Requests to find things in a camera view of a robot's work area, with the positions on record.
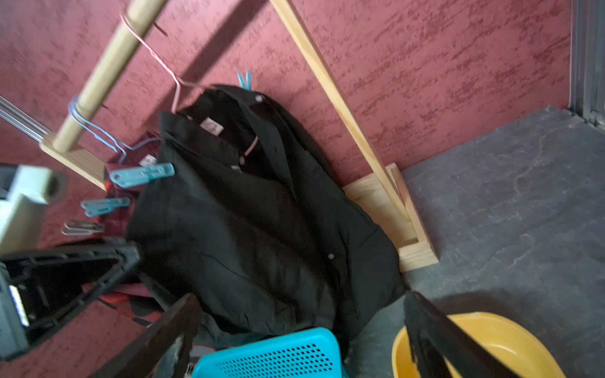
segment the pink wire hanger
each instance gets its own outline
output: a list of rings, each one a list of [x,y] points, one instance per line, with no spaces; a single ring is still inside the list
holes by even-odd
[[[172,78],[174,79],[174,82],[177,84],[177,89],[174,92],[174,99],[172,100],[172,106],[170,107],[170,112],[173,114],[176,114],[178,101],[179,101],[179,98],[181,97],[181,87],[183,85],[191,86],[193,88],[202,88],[202,89],[205,89],[205,87],[198,83],[186,82],[185,80],[178,77],[177,74],[175,74],[174,71],[170,67],[168,67],[166,62],[164,62],[164,60],[162,60],[162,58],[155,52],[155,50],[153,48],[151,48],[151,46],[149,46],[147,44],[147,42],[145,42],[145,40],[141,36],[139,36],[137,34],[137,32],[134,31],[134,29],[130,26],[130,24],[126,20],[126,11],[122,12],[122,21],[124,22],[124,25],[126,25],[126,28],[128,28],[128,30],[130,31],[130,33],[132,33],[132,35],[136,39],[138,39],[139,42],[141,42],[141,44],[143,46],[145,46],[145,48],[147,48],[147,50],[149,50],[149,53],[151,54],[151,56],[155,60],[157,60],[162,65],[162,67],[164,67],[164,69],[170,74],[170,76],[172,76]],[[254,140],[252,141],[252,144],[250,145],[250,147],[248,147],[246,152],[244,152],[244,156],[248,156],[252,152],[252,150],[254,150],[254,147],[256,147],[257,143],[258,143],[258,137],[255,137]]]

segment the black plastic object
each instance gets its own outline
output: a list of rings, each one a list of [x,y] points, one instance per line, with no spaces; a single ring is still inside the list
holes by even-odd
[[[14,164],[0,164],[0,200],[6,200],[8,197],[17,167]]]
[[[422,378],[451,377],[444,357],[463,378],[518,378],[421,294],[404,302],[412,358]]]
[[[201,313],[197,298],[179,299],[137,339],[88,378],[181,378],[189,364]]]
[[[54,335],[139,260],[134,243],[80,244],[2,256],[0,357],[13,359]]]

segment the blue clothespin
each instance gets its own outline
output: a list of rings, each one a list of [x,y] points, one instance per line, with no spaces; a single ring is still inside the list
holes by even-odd
[[[151,180],[174,176],[174,167],[170,163],[152,165],[151,167],[136,167],[113,171],[110,179],[121,187],[133,187],[147,184]]]
[[[80,206],[86,210],[87,217],[96,217],[98,215],[109,214],[118,207],[130,206],[130,198],[106,198],[104,200],[83,201]]]
[[[237,79],[240,81],[240,87],[247,91],[252,91],[252,73],[250,70],[246,71],[246,80],[244,80],[244,76],[240,73],[237,73]]]

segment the jacket collar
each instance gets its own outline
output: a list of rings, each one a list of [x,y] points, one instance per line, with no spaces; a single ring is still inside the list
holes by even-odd
[[[224,93],[237,101],[248,124],[258,137],[273,171],[284,184],[293,198],[296,198],[294,184],[290,174],[286,150],[275,122],[283,122],[270,99],[265,95],[231,85],[214,85],[216,90],[206,90],[193,105],[206,112],[204,107],[217,106],[213,91]],[[186,148],[188,151],[226,166],[237,165],[239,150],[227,141],[201,129],[194,121],[181,114],[160,113],[160,135],[164,140]]]

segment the wooden clothes rack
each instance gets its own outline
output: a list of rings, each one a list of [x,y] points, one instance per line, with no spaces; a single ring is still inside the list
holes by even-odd
[[[133,0],[126,11],[129,25],[139,36],[145,36],[167,1]],[[374,172],[347,185],[346,195],[390,237],[399,252],[402,271],[438,262],[399,169],[395,164],[385,167],[374,152],[300,15],[290,0],[271,0],[271,3]],[[85,119],[93,118],[138,47],[139,41],[120,23],[75,104]],[[105,163],[77,144],[83,132],[75,119],[67,115],[59,132],[48,134],[40,147],[104,189]]]

